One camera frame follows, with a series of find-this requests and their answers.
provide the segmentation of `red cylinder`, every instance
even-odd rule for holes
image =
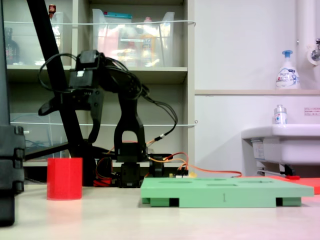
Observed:
[[[82,197],[82,158],[48,158],[47,199]]]

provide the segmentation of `green board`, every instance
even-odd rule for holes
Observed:
[[[180,208],[301,206],[314,188],[268,177],[152,178],[141,186],[143,204]]]

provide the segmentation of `white sink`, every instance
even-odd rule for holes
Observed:
[[[320,124],[274,124],[244,130],[261,162],[320,165]]]

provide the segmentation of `table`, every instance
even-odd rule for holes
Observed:
[[[48,201],[25,185],[16,222],[0,240],[318,240],[320,195],[302,207],[177,208],[142,205],[140,190],[84,187],[81,200]]]

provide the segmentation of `pipe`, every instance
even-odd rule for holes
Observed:
[[[297,58],[296,66],[300,75],[302,89],[319,89],[317,82],[317,63],[311,59],[311,52],[316,49],[317,4],[316,0],[296,0],[297,11]]]

